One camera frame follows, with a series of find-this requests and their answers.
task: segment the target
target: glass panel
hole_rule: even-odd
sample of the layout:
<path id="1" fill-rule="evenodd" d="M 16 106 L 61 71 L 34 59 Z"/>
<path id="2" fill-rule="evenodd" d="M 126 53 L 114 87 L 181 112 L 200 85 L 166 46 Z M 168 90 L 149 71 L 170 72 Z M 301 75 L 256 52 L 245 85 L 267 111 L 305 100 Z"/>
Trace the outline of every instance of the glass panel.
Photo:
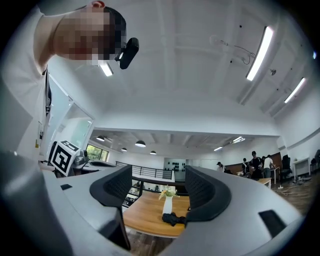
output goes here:
<path id="1" fill-rule="evenodd" d="M 100 157 L 100 160 L 102 161 L 107 161 L 107 156 L 108 156 L 108 151 L 105 151 L 105 150 L 102 150 L 102 153 L 101 153 L 101 157 Z"/>
<path id="2" fill-rule="evenodd" d="M 91 117 L 76 104 L 72 104 L 60 127 L 57 129 L 55 140 L 68 141 L 82 148 L 92 121 Z"/>
<path id="3" fill-rule="evenodd" d="M 88 144 L 88 146 L 86 147 L 86 151 L 88 153 L 88 157 L 90 160 L 99 160 L 100 159 L 102 149 Z"/>

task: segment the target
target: wooden table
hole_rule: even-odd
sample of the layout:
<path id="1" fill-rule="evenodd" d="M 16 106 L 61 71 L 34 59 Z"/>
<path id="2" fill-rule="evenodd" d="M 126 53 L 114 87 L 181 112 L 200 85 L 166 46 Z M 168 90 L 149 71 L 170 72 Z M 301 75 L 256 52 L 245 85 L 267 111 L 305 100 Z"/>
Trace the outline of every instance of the wooden table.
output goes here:
<path id="1" fill-rule="evenodd" d="M 159 200 L 159 195 L 143 191 L 142 196 L 123 213 L 124 225 L 152 236 L 177 238 L 185 230 L 185 225 L 178 223 L 171 226 L 162 220 L 165 198 Z M 178 217 L 187 215 L 189 205 L 189 196 L 172 199 L 172 211 Z"/>
<path id="2" fill-rule="evenodd" d="M 260 178 L 257 181 L 263 185 L 268 184 L 268 188 L 271 189 L 271 178 Z"/>

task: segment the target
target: black slot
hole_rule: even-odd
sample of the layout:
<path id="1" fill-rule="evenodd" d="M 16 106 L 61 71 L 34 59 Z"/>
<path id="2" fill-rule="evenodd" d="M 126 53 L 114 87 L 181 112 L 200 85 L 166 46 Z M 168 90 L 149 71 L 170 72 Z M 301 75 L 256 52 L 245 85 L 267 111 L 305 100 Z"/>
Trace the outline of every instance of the black slot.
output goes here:
<path id="1" fill-rule="evenodd" d="M 272 238 L 278 235 L 286 227 L 282 219 L 280 219 L 280 217 L 273 210 L 259 212 L 259 215 L 266 228 L 269 230 Z"/>

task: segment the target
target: ear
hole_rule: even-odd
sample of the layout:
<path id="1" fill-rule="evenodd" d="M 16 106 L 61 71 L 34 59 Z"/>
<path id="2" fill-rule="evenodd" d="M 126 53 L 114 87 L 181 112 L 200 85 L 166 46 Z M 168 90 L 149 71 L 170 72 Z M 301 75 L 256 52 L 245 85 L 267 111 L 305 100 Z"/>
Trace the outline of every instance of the ear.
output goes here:
<path id="1" fill-rule="evenodd" d="M 106 5 L 102 1 L 93 1 L 91 4 L 89 4 L 90 7 L 95 7 L 95 8 L 104 8 Z"/>

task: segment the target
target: wall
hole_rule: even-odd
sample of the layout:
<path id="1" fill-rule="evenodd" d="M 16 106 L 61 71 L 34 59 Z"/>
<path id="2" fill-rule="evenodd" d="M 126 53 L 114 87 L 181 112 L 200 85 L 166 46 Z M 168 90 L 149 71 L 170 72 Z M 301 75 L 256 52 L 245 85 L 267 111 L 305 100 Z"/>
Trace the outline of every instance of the wall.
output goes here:
<path id="1" fill-rule="evenodd" d="M 106 103 L 89 96 L 85 90 L 86 85 L 77 79 L 66 60 L 59 56 L 52 57 L 48 62 L 48 70 L 56 84 L 62 87 L 81 109 L 95 119 L 103 115 Z"/>
<path id="2" fill-rule="evenodd" d="M 245 140 L 222 148 L 221 162 L 223 165 L 235 165 L 252 159 L 252 151 L 256 151 L 258 157 L 273 155 L 279 152 L 277 137 L 260 137 L 252 141 Z"/>
<path id="3" fill-rule="evenodd" d="M 291 167 L 295 159 L 314 158 L 320 149 L 320 82 L 315 74 L 297 98 L 275 118 Z"/>

